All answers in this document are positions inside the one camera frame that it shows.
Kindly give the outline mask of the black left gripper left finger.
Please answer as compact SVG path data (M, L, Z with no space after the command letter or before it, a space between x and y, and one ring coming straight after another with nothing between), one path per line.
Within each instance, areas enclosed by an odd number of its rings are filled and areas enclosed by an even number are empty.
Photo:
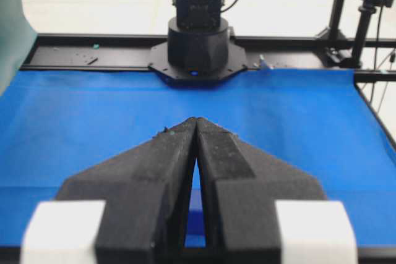
M68 177L57 200L104 200L98 263L158 263L183 249L196 124L191 117L151 140Z

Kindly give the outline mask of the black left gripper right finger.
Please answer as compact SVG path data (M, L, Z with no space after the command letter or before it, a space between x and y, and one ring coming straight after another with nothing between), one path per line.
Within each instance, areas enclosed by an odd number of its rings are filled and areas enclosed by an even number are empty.
M200 117L197 161L206 243L221 263L280 263L276 200L326 200L310 174Z

